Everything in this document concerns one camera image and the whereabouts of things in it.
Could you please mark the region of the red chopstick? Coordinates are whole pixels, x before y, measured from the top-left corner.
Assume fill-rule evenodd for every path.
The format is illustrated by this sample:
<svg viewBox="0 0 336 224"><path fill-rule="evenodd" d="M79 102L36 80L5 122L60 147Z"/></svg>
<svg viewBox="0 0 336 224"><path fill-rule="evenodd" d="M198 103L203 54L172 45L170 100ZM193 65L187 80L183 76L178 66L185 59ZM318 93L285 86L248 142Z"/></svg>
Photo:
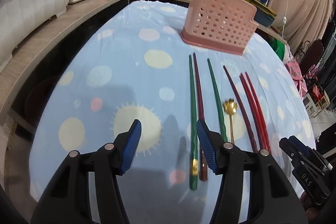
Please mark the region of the red chopstick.
<svg viewBox="0 0 336 224"><path fill-rule="evenodd" d="M245 73L245 78L247 85L247 97L251 107L252 116L255 122L260 149L265 149L271 154L272 152L270 148L269 136L259 99L255 92L252 81L249 77L249 74L247 72Z"/></svg>
<svg viewBox="0 0 336 224"><path fill-rule="evenodd" d="M266 143L266 137L264 136L264 126L261 120L261 113L259 107L257 106L257 97L253 90L252 83L249 80L247 73L245 74L241 73L240 80L242 82L251 109L251 113L255 122L256 132L259 140L259 146L261 149L268 149Z"/></svg>

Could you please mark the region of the dark purple-red chopstick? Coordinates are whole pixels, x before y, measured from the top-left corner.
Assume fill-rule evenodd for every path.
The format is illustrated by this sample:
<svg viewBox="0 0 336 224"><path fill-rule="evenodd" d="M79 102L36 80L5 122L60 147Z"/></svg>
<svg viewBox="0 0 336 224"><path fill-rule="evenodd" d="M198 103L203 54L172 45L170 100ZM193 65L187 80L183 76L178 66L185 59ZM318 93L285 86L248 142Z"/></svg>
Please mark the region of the dark purple-red chopstick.
<svg viewBox="0 0 336 224"><path fill-rule="evenodd" d="M227 68L226 68L225 65L223 65L223 69L224 69L224 71L225 71L225 73L226 73L226 75L228 77L228 80L229 80L229 82L231 84L231 88L232 88L232 90L234 92L234 95L235 95L235 97L237 99L238 106L240 107L240 111L242 113L242 116L243 116L243 119L244 119L244 123L245 123L246 129L247 129L247 132L248 132L248 136L249 136L249 140L250 140L250 143L251 143L252 151L254 153L257 153L258 152L258 150L257 150L257 144L256 144L255 137L254 137L254 134L253 134L253 131L252 131L251 124L250 124L250 122L248 120L248 116L246 114L246 110L245 110L245 108L243 106L242 100L241 100L241 98L239 96L237 88L234 85L234 82L233 82L233 80L232 80L232 78L231 78L231 76L230 76L230 74L229 74L229 72L228 72L228 70L227 70Z"/></svg>

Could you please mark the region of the dark maroon chopstick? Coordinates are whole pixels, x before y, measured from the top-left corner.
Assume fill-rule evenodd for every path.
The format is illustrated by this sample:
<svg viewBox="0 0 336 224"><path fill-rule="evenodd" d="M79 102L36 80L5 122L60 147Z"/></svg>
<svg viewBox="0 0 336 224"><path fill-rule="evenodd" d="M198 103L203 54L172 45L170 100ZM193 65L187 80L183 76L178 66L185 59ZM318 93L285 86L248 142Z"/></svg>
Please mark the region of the dark maroon chopstick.
<svg viewBox="0 0 336 224"><path fill-rule="evenodd" d="M193 53L193 61L194 61L194 71L195 71L195 82L196 82L196 88L197 88L197 103L198 103L198 119L204 119L204 107L203 107L203 97L202 97L202 89L201 89L201 82L199 77L199 69L198 69L198 62L197 62L197 56L196 53ZM201 181L207 181L208 180L208 168L207 168L207 162L204 155L204 152L202 150L202 147L200 147L199 150L199 178Z"/></svg>

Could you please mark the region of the gold flower-shaped spoon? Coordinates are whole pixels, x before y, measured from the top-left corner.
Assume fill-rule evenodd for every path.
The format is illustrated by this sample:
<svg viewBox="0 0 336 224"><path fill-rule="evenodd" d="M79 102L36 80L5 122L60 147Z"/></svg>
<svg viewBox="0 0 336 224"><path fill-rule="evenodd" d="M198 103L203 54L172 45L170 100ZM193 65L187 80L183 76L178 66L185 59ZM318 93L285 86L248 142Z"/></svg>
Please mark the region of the gold flower-shaped spoon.
<svg viewBox="0 0 336 224"><path fill-rule="evenodd" d="M234 101L233 98L226 100L223 104L225 113L229 116L230 119L230 136L231 136L231 143L235 143L234 139L234 123L233 123L233 116L237 113L238 105Z"/></svg>

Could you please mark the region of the pink perforated utensil holder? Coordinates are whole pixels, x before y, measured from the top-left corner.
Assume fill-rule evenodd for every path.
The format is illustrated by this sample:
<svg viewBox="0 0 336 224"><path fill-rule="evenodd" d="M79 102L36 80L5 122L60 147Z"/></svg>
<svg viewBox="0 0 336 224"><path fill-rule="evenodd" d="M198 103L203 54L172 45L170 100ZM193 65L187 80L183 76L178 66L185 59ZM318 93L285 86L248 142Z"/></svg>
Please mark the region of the pink perforated utensil holder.
<svg viewBox="0 0 336 224"><path fill-rule="evenodd" d="M259 26L245 0L191 0L181 39L190 45L242 55Z"/></svg>

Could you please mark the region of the green chopstick with gold band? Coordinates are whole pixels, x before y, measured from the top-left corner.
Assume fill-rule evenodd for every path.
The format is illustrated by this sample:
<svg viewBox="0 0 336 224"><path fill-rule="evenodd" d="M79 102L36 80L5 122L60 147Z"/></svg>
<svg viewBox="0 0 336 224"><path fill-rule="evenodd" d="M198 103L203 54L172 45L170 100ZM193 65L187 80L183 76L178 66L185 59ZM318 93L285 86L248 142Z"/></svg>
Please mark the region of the green chopstick with gold band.
<svg viewBox="0 0 336 224"><path fill-rule="evenodd" d="M195 95L193 60L191 55L189 55L189 79L190 79L190 112L191 112L189 186L191 190L197 190L198 187L198 137L196 130L197 106Z"/></svg>

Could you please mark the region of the wooden side counter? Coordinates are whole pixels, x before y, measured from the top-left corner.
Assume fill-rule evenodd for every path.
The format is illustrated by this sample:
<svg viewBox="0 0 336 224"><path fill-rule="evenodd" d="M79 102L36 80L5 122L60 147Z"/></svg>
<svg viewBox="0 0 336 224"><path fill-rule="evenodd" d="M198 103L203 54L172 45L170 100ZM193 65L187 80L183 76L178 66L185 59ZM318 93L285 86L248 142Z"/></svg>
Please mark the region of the wooden side counter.
<svg viewBox="0 0 336 224"><path fill-rule="evenodd" d="M20 44L1 72L1 124L32 71L67 35L102 10L122 0L85 0L67 6L58 18L43 23Z"/></svg>

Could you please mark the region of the light blue dotted tablecloth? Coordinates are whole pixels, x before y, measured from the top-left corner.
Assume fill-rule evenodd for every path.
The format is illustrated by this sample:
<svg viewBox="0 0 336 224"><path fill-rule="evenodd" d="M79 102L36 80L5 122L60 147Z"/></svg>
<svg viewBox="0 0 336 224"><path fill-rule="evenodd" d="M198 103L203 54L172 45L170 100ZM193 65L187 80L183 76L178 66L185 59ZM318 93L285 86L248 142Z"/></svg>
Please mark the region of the light blue dotted tablecloth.
<svg viewBox="0 0 336 224"><path fill-rule="evenodd" d="M295 135L315 145L302 98L269 44L254 34L241 56L181 40L187 9L136 1L108 20L79 51L53 90L30 153L30 193L40 199L69 151L93 152L142 123L131 168L118 179L131 223L209 223L221 178L209 173L189 187L191 104L189 58L196 55L205 121L219 131L216 98L238 93L248 73L258 96L274 159L297 194L303 189L278 143Z"/></svg>

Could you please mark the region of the stacked yellow blue bowls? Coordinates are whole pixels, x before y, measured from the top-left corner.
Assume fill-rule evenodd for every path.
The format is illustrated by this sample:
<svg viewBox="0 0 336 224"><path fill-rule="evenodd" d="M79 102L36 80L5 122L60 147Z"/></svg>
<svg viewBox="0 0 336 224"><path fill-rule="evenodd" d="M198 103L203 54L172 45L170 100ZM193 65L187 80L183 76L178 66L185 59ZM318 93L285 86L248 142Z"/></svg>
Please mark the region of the stacked yellow blue bowls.
<svg viewBox="0 0 336 224"><path fill-rule="evenodd" d="M277 14L266 5L262 4L258 0L246 0L251 5L254 5L257 9L254 16L254 21L263 25L264 27L270 27L274 20L276 19Z"/></svg>

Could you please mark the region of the white dish rack bin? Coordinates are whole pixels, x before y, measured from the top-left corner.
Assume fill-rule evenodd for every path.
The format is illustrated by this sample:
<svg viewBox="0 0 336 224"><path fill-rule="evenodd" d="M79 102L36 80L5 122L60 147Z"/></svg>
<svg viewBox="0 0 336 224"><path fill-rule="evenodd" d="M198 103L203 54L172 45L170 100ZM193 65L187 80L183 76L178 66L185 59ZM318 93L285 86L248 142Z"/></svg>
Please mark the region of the white dish rack bin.
<svg viewBox="0 0 336 224"><path fill-rule="evenodd" d="M46 20L59 17L70 0L1 0L1 71L13 58L13 50Z"/></svg>

